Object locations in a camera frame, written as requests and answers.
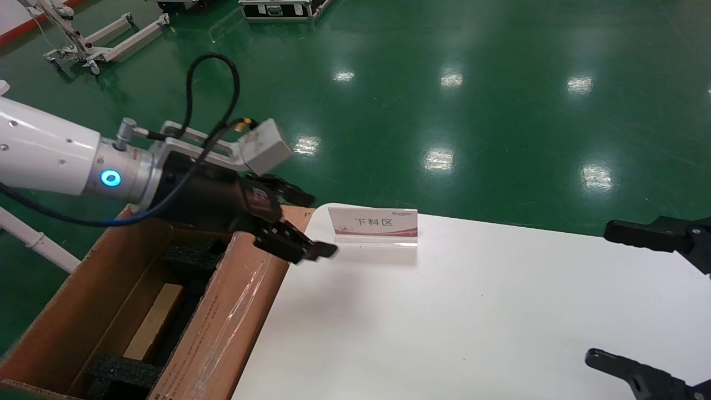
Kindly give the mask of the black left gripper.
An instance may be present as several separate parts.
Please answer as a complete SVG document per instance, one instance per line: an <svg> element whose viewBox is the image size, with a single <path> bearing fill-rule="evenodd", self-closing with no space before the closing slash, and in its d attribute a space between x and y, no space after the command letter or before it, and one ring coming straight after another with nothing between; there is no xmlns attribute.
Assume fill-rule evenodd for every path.
<svg viewBox="0 0 711 400"><path fill-rule="evenodd" d="M255 247L289 263L332 258L338 246L313 241L284 219L279 203L312 207L316 198L273 174L249 179L203 164L155 217L201 231L254 235Z"/></svg>

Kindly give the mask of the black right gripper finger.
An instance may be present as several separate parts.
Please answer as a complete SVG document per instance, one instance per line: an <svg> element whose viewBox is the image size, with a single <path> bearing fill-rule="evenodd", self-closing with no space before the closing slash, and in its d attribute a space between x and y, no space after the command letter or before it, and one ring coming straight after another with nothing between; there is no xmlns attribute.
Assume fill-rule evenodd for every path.
<svg viewBox="0 0 711 400"><path fill-rule="evenodd" d="M691 221L660 216L648 224L612 220L604 239L656 252L677 252L703 275L710 274L709 217Z"/></svg>
<svg viewBox="0 0 711 400"><path fill-rule="evenodd" d="M635 399L710 399L710 380L689 386L666 371L601 349L589 349L585 364L623 380Z"/></svg>

